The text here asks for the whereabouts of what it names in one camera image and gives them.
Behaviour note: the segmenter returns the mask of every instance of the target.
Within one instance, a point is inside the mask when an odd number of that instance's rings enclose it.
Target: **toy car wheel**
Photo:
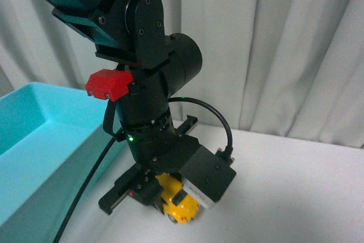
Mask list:
[[[177,223],[177,220],[172,216],[172,215],[168,215],[169,220],[171,220],[174,224]]]

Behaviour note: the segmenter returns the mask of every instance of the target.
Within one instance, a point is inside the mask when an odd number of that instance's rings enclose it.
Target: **black cable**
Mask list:
[[[210,110],[222,123],[222,125],[225,128],[226,135],[227,135],[227,146],[225,148],[225,151],[223,152],[224,158],[226,160],[230,160],[230,155],[233,152],[233,135],[231,133],[230,126],[227,122],[227,120],[223,117],[223,115],[213,106],[209,105],[207,102],[203,102],[201,100],[195,99],[195,98],[189,98],[189,97],[174,97],[169,98],[169,102],[191,102],[196,105],[201,105],[204,108]]]
[[[61,236],[62,236],[62,234],[63,234],[63,232],[64,232],[64,230],[65,230],[65,228],[66,228],[66,226],[68,224],[69,219],[72,216],[73,211],[75,210],[75,207],[76,207],[77,203],[80,201],[80,198],[81,198],[82,194],[84,193],[87,185],[89,184],[92,176],[95,174],[96,170],[98,169],[98,166],[100,165],[100,163],[104,159],[107,152],[109,152],[109,150],[110,150],[111,146],[114,144],[114,142],[115,142],[115,139],[112,138],[109,141],[109,143],[105,146],[105,148],[102,151],[102,153],[100,154],[100,156],[98,157],[96,163],[92,167],[90,173],[88,174],[88,176],[86,177],[85,181],[83,182],[81,188],[79,189],[75,199],[73,199],[73,202],[72,202],[71,206],[69,207],[66,216],[64,217],[64,220],[63,220],[63,222],[62,222],[62,224],[61,224],[61,226],[60,226],[60,228],[59,228],[59,230],[57,232],[57,235],[56,235],[55,239],[53,240],[53,243],[58,243],[60,241]]]

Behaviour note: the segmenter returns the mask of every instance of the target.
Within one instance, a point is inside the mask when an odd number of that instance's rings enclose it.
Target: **black cylinder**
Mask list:
[[[168,98],[175,94],[201,70],[202,54],[198,45],[185,34],[167,37],[169,63],[162,68]]]

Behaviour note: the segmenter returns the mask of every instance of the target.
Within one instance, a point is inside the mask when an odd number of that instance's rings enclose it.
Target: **cable connector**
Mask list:
[[[228,165],[231,165],[234,162],[234,158],[231,157],[232,152],[233,152],[233,147],[226,146],[224,151],[221,148],[219,148],[215,155],[224,160],[226,163],[228,163]]]

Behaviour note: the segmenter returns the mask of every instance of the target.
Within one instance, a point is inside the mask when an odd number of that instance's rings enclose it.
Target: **white curtain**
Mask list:
[[[200,46],[200,74],[178,95],[214,105],[233,128],[364,145],[364,0],[163,0],[166,33]],[[29,81],[82,88],[114,68],[43,0],[0,0],[0,94]],[[206,110],[172,107],[175,118]]]

